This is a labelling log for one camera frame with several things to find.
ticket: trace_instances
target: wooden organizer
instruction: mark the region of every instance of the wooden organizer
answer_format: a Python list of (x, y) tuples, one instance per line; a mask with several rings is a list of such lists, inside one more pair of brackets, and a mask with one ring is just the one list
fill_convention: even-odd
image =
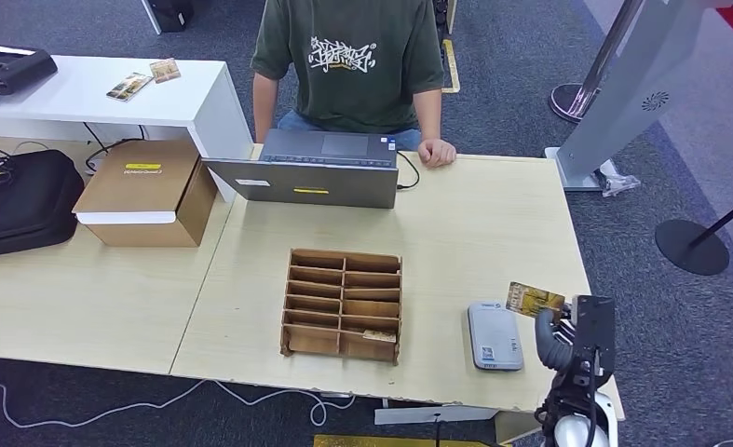
[(281, 354), (294, 351), (398, 364), (401, 258), (293, 249)]

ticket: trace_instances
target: light wooden desk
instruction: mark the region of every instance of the light wooden desk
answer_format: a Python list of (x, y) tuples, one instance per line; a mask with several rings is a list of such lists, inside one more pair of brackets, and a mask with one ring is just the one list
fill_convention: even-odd
[[(80, 170), (95, 150), (46, 143)], [(0, 256), (0, 358), (169, 373), (229, 209), (218, 197), (198, 249), (106, 247), (79, 225), (67, 243)]]
[[(492, 409), (475, 418), (535, 410), (553, 373), (536, 356), (534, 322), (518, 317), (524, 368), (484, 372), (473, 365), (466, 310), (504, 301), (511, 281), (590, 291), (558, 171), (548, 160), (496, 156), (420, 170), (394, 210), (236, 199), (171, 374)], [(402, 256), (399, 366), (278, 352), (290, 248)], [(602, 391), (623, 418), (615, 382)], [(377, 423), (434, 420), (432, 410), (379, 412)], [(470, 418), (448, 420), (457, 417)]]
[[(64, 152), (80, 168), (90, 150)], [(412, 171), (400, 166), (410, 183)], [(66, 244), (0, 256), (0, 358), (458, 403), (377, 410), (375, 422), (500, 411), (502, 439), (519, 434), (552, 377), (536, 357), (533, 321), (518, 318), (524, 369), (483, 372), (473, 366), (465, 312), (473, 301), (505, 300), (512, 280), (589, 292), (558, 171), (549, 160), (494, 156), (420, 170), (394, 210), (241, 198), (230, 210), (219, 200), (197, 250), (108, 248), (79, 226)], [(399, 366), (279, 354), (292, 247), (403, 257)], [(602, 391), (623, 418), (615, 382)]]

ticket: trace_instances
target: laptop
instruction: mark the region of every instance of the laptop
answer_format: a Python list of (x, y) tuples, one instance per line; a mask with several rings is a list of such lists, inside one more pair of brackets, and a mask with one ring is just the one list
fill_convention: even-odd
[(258, 160), (203, 162), (248, 200), (381, 209), (396, 201), (390, 135), (271, 129)]

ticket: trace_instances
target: yellow tape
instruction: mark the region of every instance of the yellow tape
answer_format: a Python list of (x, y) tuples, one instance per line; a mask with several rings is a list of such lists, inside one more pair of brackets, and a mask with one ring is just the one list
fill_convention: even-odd
[[(372, 436), (317, 435), (314, 447), (434, 447), (434, 440), (409, 440), (405, 438), (377, 438)], [(483, 447), (480, 442), (441, 440), (441, 447)]]
[(157, 163), (128, 163), (125, 169), (160, 169), (161, 166)]
[(327, 190), (324, 190), (324, 189), (294, 188), (293, 191), (295, 193), (306, 193), (306, 194), (330, 194)]
[(445, 59), (448, 60), (448, 73), (451, 75), (451, 86), (444, 87), (442, 92), (459, 93), (459, 72), (456, 70), (454, 44), (451, 43), (451, 39), (442, 39), (442, 46), (445, 49)]

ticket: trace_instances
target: compartment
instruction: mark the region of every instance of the compartment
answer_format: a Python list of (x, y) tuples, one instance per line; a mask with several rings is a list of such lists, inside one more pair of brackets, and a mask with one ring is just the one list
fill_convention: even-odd
[(401, 275), (396, 273), (346, 272), (345, 287), (365, 289), (397, 289), (401, 285)]
[(339, 316), (306, 310), (284, 310), (284, 324), (336, 330), (339, 328)]
[(341, 286), (318, 284), (308, 281), (288, 281), (287, 294), (318, 296), (321, 298), (341, 298)]
[(341, 332), (339, 354), (359, 359), (393, 361), (396, 344), (363, 338), (359, 332)]
[(385, 317), (367, 317), (361, 315), (342, 315), (341, 329), (350, 332), (378, 331), (392, 334), (399, 333), (399, 319)]
[(287, 295), (287, 300), (284, 303), (284, 308), (290, 310), (306, 310), (335, 315), (339, 314), (339, 307), (341, 307), (341, 300), (305, 295)]
[(348, 253), (346, 255), (346, 271), (399, 273), (400, 263), (399, 258), (396, 256)]
[(293, 250), (291, 265), (341, 270), (344, 268), (344, 255), (335, 251)]
[(388, 301), (398, 303), (401, 289), (344, 289), (345, 300)]
[(399, 303), (381, 301), (344, 300), (345, 315), (366, 315), (370, 317), (399, 317)]
[(342, 284), (341, 270), (333, 270), (330, 268), (319, 267), (300, 267), (293, 265), (290, 267), (290, 280), (317, 282), (321, 284), (332, 284), (340, 286)]
[(315, 352), (335, 355), (339, 351), (339, 332), (331, 329), (305, 326), (284, 326), (283, 345), (290, 351)]

